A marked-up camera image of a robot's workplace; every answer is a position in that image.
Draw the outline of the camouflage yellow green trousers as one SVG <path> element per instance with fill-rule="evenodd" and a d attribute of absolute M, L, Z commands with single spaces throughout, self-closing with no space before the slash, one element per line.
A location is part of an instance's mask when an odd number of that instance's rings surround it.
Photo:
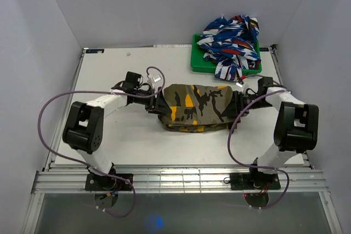
<path fill-rule="evenodd" d="M 159 116 L 170 132 L 204 133 L 227 129 L 235 118 L 224 111 L 233 98 L 231 87 L 172 84 L 163 90 L 170 112 Z"/>

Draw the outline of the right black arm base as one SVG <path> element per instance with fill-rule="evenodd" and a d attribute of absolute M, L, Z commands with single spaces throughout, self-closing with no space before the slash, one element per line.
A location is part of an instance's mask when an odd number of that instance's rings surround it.
<path fill-rule="evenodd" d="M 281 189 L 277 174 L 262 172 L 230 173 L 223 183 L 230 185 L 231 190 L 243 190 L 247 204 L 258 209 L 268 205 L 269 190 Z"/>

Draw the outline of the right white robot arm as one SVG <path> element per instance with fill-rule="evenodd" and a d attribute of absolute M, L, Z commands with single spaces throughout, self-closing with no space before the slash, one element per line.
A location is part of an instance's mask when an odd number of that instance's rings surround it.
<path fill-rule="evenodd" d="M 240 118 L 250 109 L 273 107 L 278 111 L 274 142 L 266 152 L 247 165 L 247 173 L 231 173 L 228 184 L 232 190 L 278 190 L 278 173 L 290 158 L 313 150 L 318 140 L 319 108 L 296 99 L 272 77 L 262 76 L 258 89 L 250 94 L 234 92 L 222 115 L 233 119 L 236 128 Z"/>

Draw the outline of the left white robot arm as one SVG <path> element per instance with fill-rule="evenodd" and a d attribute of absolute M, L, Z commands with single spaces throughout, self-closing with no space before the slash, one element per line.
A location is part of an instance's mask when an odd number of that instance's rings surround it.
<path fill-rule="evenodd" d="M 124 80 L 115 84 L 107 95 L 88 102 L 72 103 L 64 131 L 63 142 L 78 152 L 87 164 L 94 183 L 103 190 L 112 190 L 122 184 L 116 179 L 114 164 L 108 160 L 101 143 L 104 119 L 129 104 L 140 104 L 148 113 L 164 116 L 170 113 L 162 94 L 165 85 L 163 73 L 142 75 L 127 72 Z"/>

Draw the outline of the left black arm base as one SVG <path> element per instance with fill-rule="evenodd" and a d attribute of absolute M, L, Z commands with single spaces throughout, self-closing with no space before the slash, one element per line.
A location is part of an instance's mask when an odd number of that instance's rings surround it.
<path fill-rule="evenodd" d="M 84 190 L 94 192 L 94 202 L 97 206 L 112 208 L 117 203 L 120 192 L 132 190 L 129 183 L 133 183 L 133 174 L 115 175 L 122 180 L 94 173 L 87 175 Z"/>

